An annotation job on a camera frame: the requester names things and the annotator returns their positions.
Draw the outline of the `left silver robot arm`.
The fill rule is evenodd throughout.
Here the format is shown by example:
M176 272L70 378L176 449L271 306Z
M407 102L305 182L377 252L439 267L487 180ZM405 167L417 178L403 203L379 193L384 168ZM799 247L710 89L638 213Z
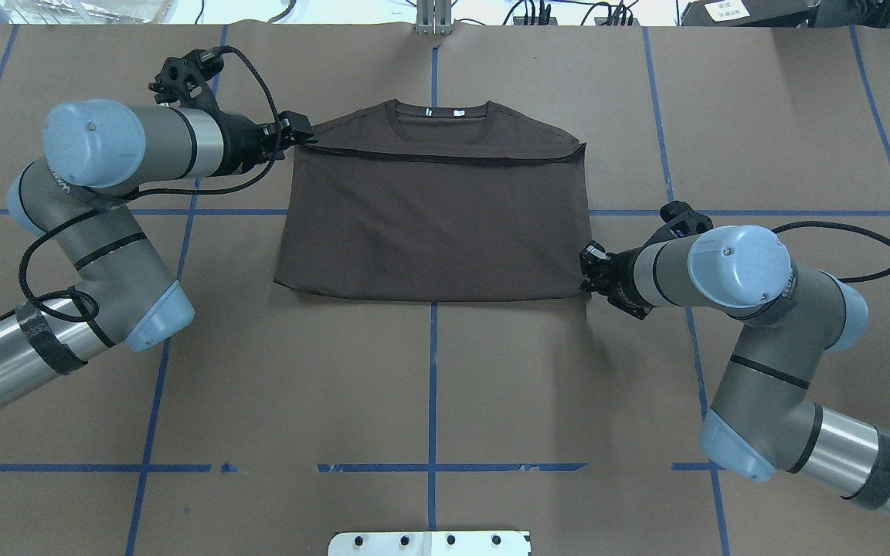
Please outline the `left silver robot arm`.
M20 261L24 300L0 320L0 409L119 344L146 351L194 307L128 204L144 184L244 174L315 142L285 110L267 124L216 107L60 104L45 155L14 180L7 207L36 240Z

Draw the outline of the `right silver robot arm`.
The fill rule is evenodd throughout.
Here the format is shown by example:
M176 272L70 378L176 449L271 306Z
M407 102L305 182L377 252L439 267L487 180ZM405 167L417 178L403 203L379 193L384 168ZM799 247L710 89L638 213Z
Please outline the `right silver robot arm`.
M868 327L855 288L795 263L758 225L691 236L662 228L620 253L590 242L579 258L580 287L637 319L654 307L711 307L742 324L703 418L709 460L756 482L799 474L890 513L890 432L808 398L823 356L851 348Z

